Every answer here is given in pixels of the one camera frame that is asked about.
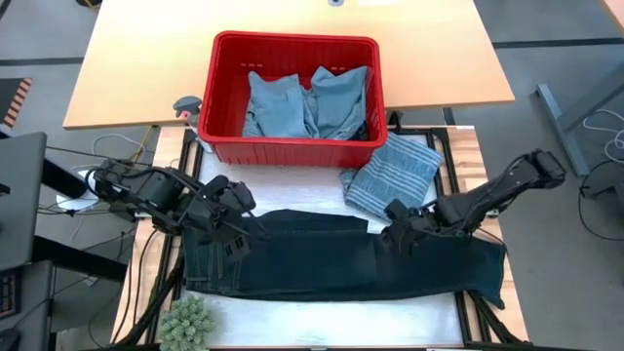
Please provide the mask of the black garment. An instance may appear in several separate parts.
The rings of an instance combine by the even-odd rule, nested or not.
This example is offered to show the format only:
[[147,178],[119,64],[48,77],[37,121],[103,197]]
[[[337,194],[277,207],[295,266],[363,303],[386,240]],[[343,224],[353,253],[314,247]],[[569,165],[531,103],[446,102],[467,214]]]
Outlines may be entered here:
[[428,239],[412,252],[390,252],[355,216],[279,210],[245,228],[269,239],[233,264],[200,235],[182,236],[185,286],[198,293],[272,301],[371,301],[475,291],[497,308],[504,248],[480,239]]

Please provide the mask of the striped blue-green towel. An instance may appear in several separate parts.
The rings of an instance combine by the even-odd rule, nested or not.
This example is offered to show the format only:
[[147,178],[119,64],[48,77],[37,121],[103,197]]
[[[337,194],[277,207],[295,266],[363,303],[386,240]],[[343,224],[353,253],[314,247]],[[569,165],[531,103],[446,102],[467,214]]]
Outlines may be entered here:
[[426,144],[389,133],[361,169],[340,174],[344,202],[382,219],[394,200],[420,207],[442,162],[443,155]]

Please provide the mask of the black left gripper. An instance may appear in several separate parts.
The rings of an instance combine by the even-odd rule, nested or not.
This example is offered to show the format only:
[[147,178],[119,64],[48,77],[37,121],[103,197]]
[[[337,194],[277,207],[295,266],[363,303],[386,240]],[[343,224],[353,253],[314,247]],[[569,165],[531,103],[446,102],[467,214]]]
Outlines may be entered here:
[[222,260],[225,264],[241,261],[251,252],[246,237],[250,233],[243,221],[243,214],[255,208],[251,190],[243,181],[231,181],[225,175],[217,175],[201,188],[200,194],[202,204],[208,210],[200,227],[206,230],[209,241],[224,243]]

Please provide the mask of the grey metal table leg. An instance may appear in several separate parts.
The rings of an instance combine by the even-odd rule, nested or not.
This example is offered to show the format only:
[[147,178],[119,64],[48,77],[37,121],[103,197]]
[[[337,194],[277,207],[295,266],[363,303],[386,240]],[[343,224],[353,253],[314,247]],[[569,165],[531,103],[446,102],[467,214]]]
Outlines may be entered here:
[[590,173],[589,166],[574,135],[574,130],[585,118],[624,93],[624,62],[618,64],[568,109],[562,110],[560,108],[546,84],[538,84],[535,92],[575,173],[578,176],[586,176]]

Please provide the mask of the dark grey monitor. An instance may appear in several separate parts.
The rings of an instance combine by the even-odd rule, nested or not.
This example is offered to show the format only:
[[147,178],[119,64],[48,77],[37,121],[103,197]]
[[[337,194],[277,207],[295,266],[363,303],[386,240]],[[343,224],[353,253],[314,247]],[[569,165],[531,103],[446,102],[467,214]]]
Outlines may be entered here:
[[47,136],[33,133],[0,140],[0,271],[32,255]]

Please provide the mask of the clear spray bottle grey trigger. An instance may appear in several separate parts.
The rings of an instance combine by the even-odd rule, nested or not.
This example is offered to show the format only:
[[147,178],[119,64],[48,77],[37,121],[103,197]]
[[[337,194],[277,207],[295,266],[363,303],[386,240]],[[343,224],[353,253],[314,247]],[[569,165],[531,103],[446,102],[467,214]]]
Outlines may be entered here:
[[186,96],[179,98],[174,104],[176,118],[182,118],[193,128],[198,127],[202,100],[199,97]]

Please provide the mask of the red plastic bin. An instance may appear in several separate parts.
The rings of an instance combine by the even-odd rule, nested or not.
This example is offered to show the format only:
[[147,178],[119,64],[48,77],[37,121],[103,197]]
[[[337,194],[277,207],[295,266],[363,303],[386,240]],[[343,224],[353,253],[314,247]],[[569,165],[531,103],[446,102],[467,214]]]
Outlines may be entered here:
[[[298,74],[310,87],[320,66],[333,74],[364,66],[365,141],[245,137],[248,75],[267,81]],[[214,39],[198,135],[229,164],[360,168],[387,139],[380,53],[368,37],[223,31]]]

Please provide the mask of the light wooden desk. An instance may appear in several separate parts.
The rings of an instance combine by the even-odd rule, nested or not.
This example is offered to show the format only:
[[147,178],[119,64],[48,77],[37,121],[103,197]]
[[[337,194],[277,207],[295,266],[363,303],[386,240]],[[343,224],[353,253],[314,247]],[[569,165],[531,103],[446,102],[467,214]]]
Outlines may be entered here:
[[624,0],[603,0],[613,20],[624,29]]
[[473,0],[103,0],[63,125],[174,123],[174,102],[203,93],[225,30],[372,38],[392,108],[514,100]]

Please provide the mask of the orange black striped mat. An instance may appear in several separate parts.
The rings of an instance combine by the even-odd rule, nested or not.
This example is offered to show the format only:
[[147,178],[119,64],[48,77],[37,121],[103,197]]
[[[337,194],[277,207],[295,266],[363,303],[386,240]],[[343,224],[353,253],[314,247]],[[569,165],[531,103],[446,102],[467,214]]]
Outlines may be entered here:
[[0,78],[0,126],[15,126],[32,83],[31,78]]

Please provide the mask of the green artificial plant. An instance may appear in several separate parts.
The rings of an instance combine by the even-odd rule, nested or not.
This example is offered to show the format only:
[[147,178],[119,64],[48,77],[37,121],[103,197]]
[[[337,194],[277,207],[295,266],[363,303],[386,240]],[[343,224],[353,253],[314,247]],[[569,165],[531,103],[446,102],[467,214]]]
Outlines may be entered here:
[[214,317],[203,298],[176,300],[161,318],[160,351],[203,351],[214,329]]

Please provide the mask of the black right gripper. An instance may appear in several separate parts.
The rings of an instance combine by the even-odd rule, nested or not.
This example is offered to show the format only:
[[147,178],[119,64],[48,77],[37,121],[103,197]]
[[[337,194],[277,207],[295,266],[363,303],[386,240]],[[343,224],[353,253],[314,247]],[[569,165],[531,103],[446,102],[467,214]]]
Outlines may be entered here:
[[393,200],[385,209],[391,223],[382,230],[382,244],[396,254],[412,254],[419,244],[440,233],[440,224],[427,208],[408,208]]

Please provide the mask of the white round stand base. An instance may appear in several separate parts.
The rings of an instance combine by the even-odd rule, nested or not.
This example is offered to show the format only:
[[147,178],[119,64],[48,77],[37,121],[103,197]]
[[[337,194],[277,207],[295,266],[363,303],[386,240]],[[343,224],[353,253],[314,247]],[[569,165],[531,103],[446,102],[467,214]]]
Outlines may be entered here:
[[56,196],[56,205],[62,210],[74,210],[76,212],[83,212],[91,210],[95,205],[99,203],[98,196],[90,190],[95,186],[95,180],[90,174],[91,170],[81,170],[77,175],[83,180],[85,191],[77,198],[70,198],[64,195],[58,194]]

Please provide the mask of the black desk beam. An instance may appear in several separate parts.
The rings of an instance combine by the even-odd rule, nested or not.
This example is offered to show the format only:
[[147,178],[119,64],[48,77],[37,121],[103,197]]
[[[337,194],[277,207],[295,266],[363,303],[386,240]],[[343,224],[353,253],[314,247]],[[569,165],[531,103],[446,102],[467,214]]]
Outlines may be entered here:
[[31,261],[43,260],[49,260],[60,268],[116,282],[123,282],[127,272],[127,265],[124,263],[35,236]]

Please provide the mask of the light blue garment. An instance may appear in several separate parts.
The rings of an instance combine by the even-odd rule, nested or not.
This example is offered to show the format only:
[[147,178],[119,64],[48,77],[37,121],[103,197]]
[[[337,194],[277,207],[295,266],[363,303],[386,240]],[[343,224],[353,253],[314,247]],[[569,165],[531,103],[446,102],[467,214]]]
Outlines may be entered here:
[[320,66],[306,89],[296,74],[268,82],[252,71],[243,135],[356,139],[366,124],[367,75],[365,66],[338,75]]

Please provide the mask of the black stand pole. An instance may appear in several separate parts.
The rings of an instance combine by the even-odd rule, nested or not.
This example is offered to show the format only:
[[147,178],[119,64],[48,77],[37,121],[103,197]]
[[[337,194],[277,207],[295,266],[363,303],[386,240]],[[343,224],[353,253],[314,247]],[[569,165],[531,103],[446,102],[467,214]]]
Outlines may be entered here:
[[80,198],[87,192],[87,186],[83,179],[71,174],[47,158],[43,162],[42,183],[70,199]]

